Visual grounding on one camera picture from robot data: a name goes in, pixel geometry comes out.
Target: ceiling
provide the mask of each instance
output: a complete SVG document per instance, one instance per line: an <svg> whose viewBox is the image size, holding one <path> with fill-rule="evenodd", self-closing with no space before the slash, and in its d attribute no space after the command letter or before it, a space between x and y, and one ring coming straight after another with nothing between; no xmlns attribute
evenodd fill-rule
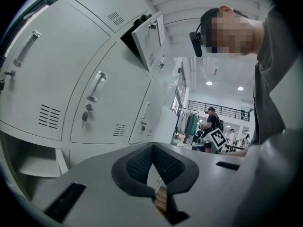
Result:
<svg viewBox="0 0 303 227"><path fill-rule="evenodd" d="M194 72L191 78L192 91L197 87L205 87L205 82L210 80L222 92L252 99L256 56L231 58L229 54L212 54L203 49L204 58L197 58L189 33L196 30L200 17L207 10L222 5L240 10L251 19L263 20L269 11L271 0L150 0L150 2L163 14L174 57L187 57L190 70ZM245 88L241 94L237 91L239 86Z"/></svg>

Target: gray metal locker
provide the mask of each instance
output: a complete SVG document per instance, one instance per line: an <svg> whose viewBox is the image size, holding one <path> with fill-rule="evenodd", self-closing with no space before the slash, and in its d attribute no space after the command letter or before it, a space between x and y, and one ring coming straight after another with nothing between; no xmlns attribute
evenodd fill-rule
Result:
<svg viewBox="0 0 303 227"><path fill-rule="evenodd" d="M164 101L164 92L155 80L151 80L129 139L131 144L152 140L154 131L159 123Z"/></svg>
<svg viewBox="0 0 303 227"><path fill-rule="evenodd" d="M161 12L153 15L132 32L143 64L148 71L151 71L154 66L158 67L160 62L159 56L162 47L160 45L157 19L161 16Z"/></svg>
<svg viewBox="0 0 303 227"><path fill-rule="evenodd" d="M78 105L71 142L128 142L150 79L130 49L119 41L93 73ZM82 116L88 110L87 121Z"/></svg>
<svg viewBox="0 0 303 227"><path fill-rule="evenodd" d="M168 40L165 40L162 48L161 54L157 61L160 61L159 64L155 64L151 69L151 74L153 78L157 81L159 86L164 92L167 92L169 89L169 84L172 77L172 72L174 70L175 62L170 53L170 47L168 45Z"/></svg>
<svg viewBox="0 0 303 227"><path fill-rule="evenodd" d="M117 32L125 24L148 11L144 0L76 0L112 31Z"/></svg>
<svg viewBox="0 0 303 227"><path fill-rule="evenodd" d="M65 112L87 64L109 36L68 3L53 4L20 36L0 95L0 120L53 140L61 140Z"/></svg>

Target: window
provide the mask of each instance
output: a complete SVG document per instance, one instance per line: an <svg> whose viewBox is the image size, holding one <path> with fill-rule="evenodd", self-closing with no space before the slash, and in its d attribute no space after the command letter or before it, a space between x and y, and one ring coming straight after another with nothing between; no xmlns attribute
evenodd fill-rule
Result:
<svg viewBox="0 0 303 227"><path fill-rule="evenodd" d="M182 107L182 102L184 100L185 97L185 91L186 91L186 81L185 81L185 77L184 77L184 71L183 71L183 64L181 65L181 72L179 74L179 79L178 79L178 85L176 88L176 92L175 92L175 100L171 106L171 109L174 112L178 111L178 107Z"/></svg>

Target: ear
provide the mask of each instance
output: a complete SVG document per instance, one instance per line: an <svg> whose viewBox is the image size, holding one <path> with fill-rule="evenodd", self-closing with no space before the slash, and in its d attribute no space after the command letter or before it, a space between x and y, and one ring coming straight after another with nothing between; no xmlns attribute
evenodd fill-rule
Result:
<svg viewBox="0 0 303 227"><path fill-rule="evenodd" d="M221 12L228 12L228 13L233 13L233 9L227 6L221 6L220 7Z"/></svg>

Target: locker vent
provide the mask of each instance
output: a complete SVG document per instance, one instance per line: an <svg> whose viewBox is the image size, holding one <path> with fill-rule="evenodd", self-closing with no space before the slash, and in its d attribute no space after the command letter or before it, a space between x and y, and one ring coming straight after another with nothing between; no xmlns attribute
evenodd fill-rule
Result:
<svg viewBox="0 0 303 227"><path fill-rule="evenodd" d="M53 129L58 128L58 121L60 117L60 111L45 105L41 105L39 113L39 124L48 126Z"/></svg>
<svg viewBox="0 0 303 227"><path fill-rule="evenodd" d="M153 53L151 53L151 55L150 55L150 67L152 67L153 61L154 61Z"/></svg>
<svg viewBox="0 0 303 227"><path fill-rule="evenodd" d="M113 136L124 136L127 125L116 124Z"/></svg>
<svg viewBox="0 0 303 227"><path fill-rule="evenodd" d="M119 14L117 14L116 12L111 13L110 15L108 15L108 18L110 20L112 20L113 23L117 26L119 26L120 24L122 24L124 22L123 18L121 18L121 16Z"/></svg>
<svg viewBox="0 0 303 227"><path fill-rule="evenodd" d="M149 130L148 130L147 136L151 136L151 135L152 135L152 130L153 130L153 129L149 129Z"/></svg>

